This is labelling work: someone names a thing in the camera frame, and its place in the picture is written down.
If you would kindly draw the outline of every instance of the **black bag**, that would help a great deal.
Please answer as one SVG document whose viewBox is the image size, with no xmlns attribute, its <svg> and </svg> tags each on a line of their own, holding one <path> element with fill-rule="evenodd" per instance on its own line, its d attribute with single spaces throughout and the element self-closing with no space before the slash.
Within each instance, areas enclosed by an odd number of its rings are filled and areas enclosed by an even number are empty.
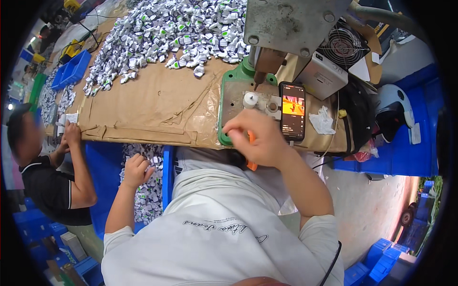
<svg viewBox="0 0 458 286">
<path fill-rule="evenodd" d="M 339 90 L 339 100 L 339 108 L 347 111 L 347 116 L 343 118 L 347 133 L 347 151 L 328 152 L 326 156 L 344 157 L 357 153 L 369 141 L 375 126 L 375 108 L 370 95 L 367 94 L 359 79 L 349 75 L 348 84 Z M 337 100 L 333 103 L 333 109 L 337 109 Z M 351 134 L 348 117 L 351 120 Z M 316 152 L 316 154 L 322 155 L 323 152 Z"/>
</svg>

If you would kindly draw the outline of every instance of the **video on phone screen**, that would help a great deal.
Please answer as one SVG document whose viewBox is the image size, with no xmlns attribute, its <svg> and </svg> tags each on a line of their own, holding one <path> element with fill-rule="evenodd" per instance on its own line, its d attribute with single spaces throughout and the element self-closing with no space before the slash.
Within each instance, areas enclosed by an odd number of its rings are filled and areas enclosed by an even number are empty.
<svg viewBox="0 0 458 286">
<path fill-rule="evenodd" d="M 304 136 L 304 88 L 300 86 L 283 86 L 283 126 L 284 135 L 291 137 Z"/>
</svg>

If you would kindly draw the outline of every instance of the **white helmet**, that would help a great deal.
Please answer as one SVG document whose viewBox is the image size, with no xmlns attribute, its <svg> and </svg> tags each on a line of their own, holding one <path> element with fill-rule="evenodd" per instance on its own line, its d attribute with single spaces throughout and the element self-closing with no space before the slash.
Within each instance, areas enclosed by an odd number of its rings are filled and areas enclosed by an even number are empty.
<svg viewBox="0 0 458 286">
<path fill-rule="evenodd" d="M 415 125 L 414 112 L 405 92 L 394 84 L 385 84 L 372 96 L 375 107 L 375 121 L 384 140 L 390 143 L 398 129 L 406 124 Z"/>
</svg>

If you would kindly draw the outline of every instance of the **white cylindrical part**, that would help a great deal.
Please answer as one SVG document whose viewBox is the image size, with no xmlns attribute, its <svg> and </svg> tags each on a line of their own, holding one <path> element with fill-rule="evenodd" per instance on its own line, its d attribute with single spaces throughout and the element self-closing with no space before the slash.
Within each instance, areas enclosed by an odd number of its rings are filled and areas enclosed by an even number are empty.
<svg viewBox="0 0 458 286">
<path fill-rule="evenodd" d="M 245 108 L 251 109 L 257 103 L 257 94 L 254 92 L 247 92 L 243 98 L 243 106 Z"/>
</svg>

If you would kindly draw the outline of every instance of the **hand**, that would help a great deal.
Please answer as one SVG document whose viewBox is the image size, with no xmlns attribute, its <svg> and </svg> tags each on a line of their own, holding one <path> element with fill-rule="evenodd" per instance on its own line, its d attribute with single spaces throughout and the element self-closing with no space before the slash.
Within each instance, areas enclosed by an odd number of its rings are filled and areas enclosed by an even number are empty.
<svg viewBox="0 0 458 286">
<path fill-rule="evenodd" d="M 149 165 L 151 165 L 149 160 L 138 153 L 135 154 L 125 163 L 124 181 L 122 183 L 131 189 L 137 189 L 153 174 L 154 167 L 146 170 Z"/>
<path fill-rule="evenodd" d="M 81 130 L 78 125 L 76 123 L 70 123 L 70 121 L 67 120 L 65 122 L 65 131 L 62 138 L 64 137 L 69 147 L 79 147 L 81 143 Z"/>
<path fill-rule="evenodd" d="M 255 141 L 250 144 L 244 131 L 251 130 Z M 258 165 L 280 168 L 287 153 L 293 149 L 286 143 L 275 121 L 253 109 L 244 109 L 223 128 L 234 147 L 249 161 Z"/>
<path fill-rule="evenodd" d="M 62 138 L 60 140 L 60 145 L 57 147 L 57 152 L 65 154 L 70 152 L 70 147 L 68 146 L 67 139 L 65 138 L 65 134 L 62 135 Z"/>
</svg>

